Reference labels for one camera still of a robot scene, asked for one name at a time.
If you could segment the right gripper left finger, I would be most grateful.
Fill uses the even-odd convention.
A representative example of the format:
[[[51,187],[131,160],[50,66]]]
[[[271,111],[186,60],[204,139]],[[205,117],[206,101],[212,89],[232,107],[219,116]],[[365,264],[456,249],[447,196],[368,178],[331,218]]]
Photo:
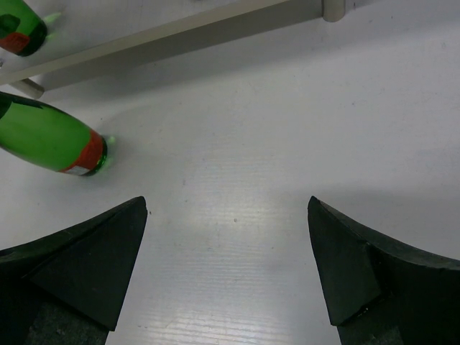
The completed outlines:
[[[2,344],[105,344],[147,223],[142,196],[1,251]]]

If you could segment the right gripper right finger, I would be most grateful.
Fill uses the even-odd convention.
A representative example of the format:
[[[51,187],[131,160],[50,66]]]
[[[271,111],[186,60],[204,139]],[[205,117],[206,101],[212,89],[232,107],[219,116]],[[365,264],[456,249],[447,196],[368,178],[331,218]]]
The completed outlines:
[[[310,242],[342,344],[458,344],[459,261],[362,225],[311,197]]]

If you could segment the green glass bottle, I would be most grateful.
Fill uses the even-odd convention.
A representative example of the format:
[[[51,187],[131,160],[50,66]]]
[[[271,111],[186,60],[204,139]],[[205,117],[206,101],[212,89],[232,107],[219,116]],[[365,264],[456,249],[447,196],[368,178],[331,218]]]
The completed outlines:
[[[45,22],[22,0],[1,0],[1,48],[20,57],[36,53],[47,36]]]
[[[59,173],[95,174],[107,157],[106,140],[88,125],[46,103],[1,93],[1,148]]]

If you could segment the white two-tier shelf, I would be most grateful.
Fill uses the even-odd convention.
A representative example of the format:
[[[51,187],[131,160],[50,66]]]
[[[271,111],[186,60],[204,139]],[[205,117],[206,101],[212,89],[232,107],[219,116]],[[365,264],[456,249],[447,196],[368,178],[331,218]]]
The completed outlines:
[[[45,88],[322,18],[344,1],[31,1],[49,36],[30,57],[1,53],[1,83],[39,98]]]

